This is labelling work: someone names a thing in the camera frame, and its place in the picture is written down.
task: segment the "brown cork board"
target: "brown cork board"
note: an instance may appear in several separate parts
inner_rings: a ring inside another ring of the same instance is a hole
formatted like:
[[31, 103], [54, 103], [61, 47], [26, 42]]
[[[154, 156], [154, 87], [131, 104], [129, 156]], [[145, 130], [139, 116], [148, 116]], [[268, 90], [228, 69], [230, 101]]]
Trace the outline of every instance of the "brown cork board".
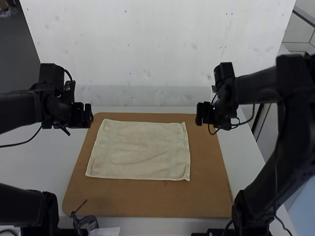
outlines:
[[[105, 179], [85, 176], [98, 129], [107, 119], [185, 122], [190, 149], [190, 181]], [[98, 113], [88, 130], [63, 200], [70, 215], [123, 217], [231, 217], [232, 195], [217, 136], [194, 123], [191, 114]]]

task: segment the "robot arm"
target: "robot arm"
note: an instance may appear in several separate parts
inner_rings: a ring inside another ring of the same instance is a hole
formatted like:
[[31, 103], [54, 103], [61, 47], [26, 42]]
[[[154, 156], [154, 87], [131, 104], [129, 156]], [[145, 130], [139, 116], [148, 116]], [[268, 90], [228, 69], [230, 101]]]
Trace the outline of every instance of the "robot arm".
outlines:
[[30, 90], [0, 95], [0, 134], [41, 122], [42, 128], [89, 128], [93, 121], [90, 104], [74, 101], [75, 81], [64, 83], [68, 71], [55, 64], [41, 64], [39, 81]]
[[232, 208], [236, 232], [268, 235], [277, 209], [315, 174], [315, 57], [277, 58], [275, 67], [235, 77], [232, 63], [214, 70], [218, 99], [197, 105], [196, 124], [230, 130], [238, 105], [276, 102], [279, 136], [256, 179], [241, 190]]

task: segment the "wire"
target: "wire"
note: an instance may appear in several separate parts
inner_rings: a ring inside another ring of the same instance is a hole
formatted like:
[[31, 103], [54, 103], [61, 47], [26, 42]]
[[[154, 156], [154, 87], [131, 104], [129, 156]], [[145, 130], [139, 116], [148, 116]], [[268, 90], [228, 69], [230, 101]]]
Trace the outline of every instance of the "wire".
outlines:
[[6, 145], [1, 145], [0, 148], [9, 148], [9, 147], [14, 147], [14, 146], [18, 146], [18, 145], [22, 145], [22, 144], [26, 144], [29, 141], [31, 141], [33, 138], [35, 138], [35, 136], [40, 132], [41, 130], [41, 126], [40, 128], [36, 131], [36, 133], [28, 140], [24, 141], [24, 142], [20, 142], [20, 143], [16, 143], [16, 144], [6, 144]]
[[241, 123], [238, 123], [238, 124], [232, 124], [232, 126], [240, 126], [240, 125], [243, 125], [243, 124], [247, 124], [248, 122], [250, 122], [255, 116], [255, 103], [252, 104], [252, 116], [251, 118], [249, 118], [248, 120], [244, 121], [244, 122], [241, 122]]
[[240, 119], [238, 117], [236, 119], [238, 120], [238, 125], [236, 125], [235, 127], [231, 128], [231, 129], [236, 129], [240, 125], [240, 123], [241, 123]]
[[263, 126], [264, 126], [264, 124], [265, 124], [265, 121], [266, 121], [266, 119], [267, 119], [267, 116], [268, 116], [268, 113], [269, 113], [270, 108], [271, 108], [271, 103], [269, 103], [269, 106], [268, 106], [268, 109], [267, 109], [267, 111], [266, 111], [264, 120], [263, 120], [263, 122], [262, 122], [262, 124], [261, 124], [261, 126], [260, 126], [259, 132], [258, 132], [257, 137], [256, 137], [256, 143], [257, 143], [257, 141], [258, 141], [258, 138], [259, 138], [259, 136], [260, 136], [260, 133], [261, 133], [261, 131], [262, 131], [262, 128], [263, 128]]
[[94, 121], [94, 116], [93, 116], [93, 112], [91, 111], [91, 123], [93, 123]]
[[233, 223], [233, 220], [230, 220], [226, 226], [225, 226], [225, 229], [223, 230], [221, 236], [224, 236], [225, 235], [225, 232], [228, 230], [228, 228], [231, 226], [231, 224]]
[[274, 215], [274, 218], [280, 222], [280, 224], [282, 225], [283, 230], [284, 230], [284, 231], [287, 231], [287, 233], [288, 233], [290, 236], [292, 236], [291, 231], [290, 231], [288, 228], [285, 227], [283, 221], [282, 221], [277, 215]]
[[72, 76], [70, 75], [69, 71], [67, 71], [66, 69], [64, 69], [64, 72], [67, 74], [67, 76], [69, 77], [69, 79], [72, 81]]
[[273, 205], [273, 217], [279, 221], [279, 223], [281, 224], [283, 230], [287, 231], [287, 233], [292, 236], [291, 231], [285, 227], [283, 221], [277, 216], [277, 193], [278, 193], [278, 170], [277, 170], [277, 154], [278, 154], [278, 146], [279, 146], [279, 137], [283, 134], [283, 125], [280, 129], [278, 138], [277, 138], [277, 142], [276, 142], [276, 146], [275, 146], [275, 155], [274, 155], [274, 159], [275, 159], [275, 199], [274, 199], [274, 205]]
[[218, 95], [218, 92], [219, 92], [219, 91], [217, 91], [216, 95], [214, 95], [214, 97], [212, 98], [211, 103], [210, 103], [210, 108], [209, 108], [209, 110], [208, 110], [208, 122], [207, 122], [207, 123], [208, 123], [208, 131], [209, 131], [209, 134], [210, 134], [210, 135], [215, 135], [215, 134], [218, 133], [218, 131], [220, 130], [220, 128], [219, 128], [219, 129], [217, 129], [214, 133], [211, 133], [210, 127], [209, 127], [209, 116], [210, 116], [211, 107], [212, 107], [213, 101], [215, 100], [216, 96]]
[[0, 235], [1, 235], [1, 234], [4, 234], [4, 233], [10, 233], [10, 234], [12, 234], [12, 235], [14, 235], [14, 236], [18, 236], [18, 234], [17, 234], [14, 230], [12, 230], [12, 229], [5, 229], [5, 230], [1, 230], [1, 231], [0, 231]]

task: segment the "wall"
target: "wall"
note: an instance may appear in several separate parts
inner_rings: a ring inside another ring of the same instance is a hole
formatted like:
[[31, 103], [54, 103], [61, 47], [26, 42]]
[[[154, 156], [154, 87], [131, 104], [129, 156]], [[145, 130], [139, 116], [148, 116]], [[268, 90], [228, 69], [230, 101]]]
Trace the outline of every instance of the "wall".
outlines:
[[210, 100], [221, 61], [232, 61], [237, 75], [271, 66], [293, 4], [22, 1], [41, 62], [67, 68], [78, 99], [122, 106], [194, 106]]
[[[315, 22], [315, 1], [297, 0], [296, 4], [306, 14], [313, 17]], [[292, 53], [304, 55], [315, 53], [315, 29], [302, 19], [292, 14], [283, 37], [284, 46]]]
[[[265, 104], [265, 110], [268, 110], [269, 104]], [[277, 112], [277, 105], [271, 104], [265, 123], [262, 127], [260, 135], [257, 139], [257, 145], [261, 152], [262, 157], [264, 158], [265, 162], [268, 161], [272, 152], [275, 149], [277, 137], [278, 137], [278, 112]]]
[[313, 236], [315, 232], [315, 177], [310, 179], [296, 198], [288, 213], [300, 236]]
[[29, 89], [38, 81], [39, 58], [22, 8], [0, 19], [0, 93]]

